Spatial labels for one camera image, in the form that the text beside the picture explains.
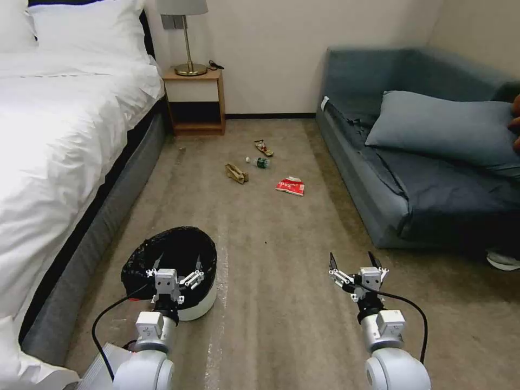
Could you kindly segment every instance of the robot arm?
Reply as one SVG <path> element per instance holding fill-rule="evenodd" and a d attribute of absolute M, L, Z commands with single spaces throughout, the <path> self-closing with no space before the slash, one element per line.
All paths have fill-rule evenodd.
<path fill-rule="evenodd" d="M 368 383 L 373 390 L 431 390 L 430 377 L 423 364 L 402 349 L 405 318 L 399 310 L 385 310 L 378 297 L 388 269 L 381 267 L 372 253 L 369 252 L 369 256 L 371 267 L 362 267 L 358 274 L 347 275 L 337 268 L 331 253 L 329 269 L 330 278 L 350 294 L 359 308 L 357 320 L 371 354 L 365 363 Z"/>
<path fill-rule="evenodd" d="M 178 307 L 184 303 L 181 294 L 200 285 L 204 273 L 198 270 L 179 280 L 174 269 L 147 271 L 155 278 L 153 311 L 142 311 L 135 323 L 139 338 L 132 357 L 117 370 L 113 388 L 117 390 L 171 390 L 173 362 L 167 359 L 168 341 L 179 323 Z"/>

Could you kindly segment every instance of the bottle label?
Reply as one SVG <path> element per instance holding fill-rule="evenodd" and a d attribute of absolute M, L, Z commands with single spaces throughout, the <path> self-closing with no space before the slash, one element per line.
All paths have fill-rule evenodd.
<path fill-rule="evenodd" d="M 258 168 L 264 168 L 264 169 L 267 168 L 267 164 L 268 164 L 268 160 L 267 160 L 267 159 L 264 159 L 264 158 L 259 158 L 259 159 L 258 159 L 258 162 L 256 163 L 256 165 L 258 166 Z"/>

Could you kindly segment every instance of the gold lamp base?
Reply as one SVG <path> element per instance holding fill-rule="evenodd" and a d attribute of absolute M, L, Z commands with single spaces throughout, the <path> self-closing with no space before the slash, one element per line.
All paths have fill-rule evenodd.
<path fill-rule="evenodd" d="M 201 64 L 193 64 L 193 67 L 188 64 L 181 64 L 175 67 L 175 73 L 179 76 L 200 76 L 207 73 L 207 68 Z"/>

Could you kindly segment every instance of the plastic bottle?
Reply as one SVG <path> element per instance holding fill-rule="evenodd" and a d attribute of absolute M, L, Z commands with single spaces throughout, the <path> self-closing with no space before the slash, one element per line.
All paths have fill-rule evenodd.
<path fill-rule="evenodd" d="M 250 159 L 249 157 L 245 158 L 246 163 L 253 163 L 253 165 L 256 165 L 258 168 L 266 169 L 269 167 L 269 160 L 264 159 L 262 157 L 258 157 L 256 159 Z"/>

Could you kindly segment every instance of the bed frame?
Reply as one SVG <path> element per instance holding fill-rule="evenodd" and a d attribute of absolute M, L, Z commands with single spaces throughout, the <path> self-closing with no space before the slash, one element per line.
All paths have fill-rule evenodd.
<path fill-rule="evenodd" d="M 86 4 L 92 1 L 38 1 Z M 145 13 L 140 18 L 145 45 L 154 56 Z M 83 298 L 105 250 L 146 184 L 170 131 L 165 98 L 128 132 L 128 144 L 106 176 L 96 198 L 78 223 L 38 286 L 19 335 L 22 350 L 47 363 L 61 366 Z"/>

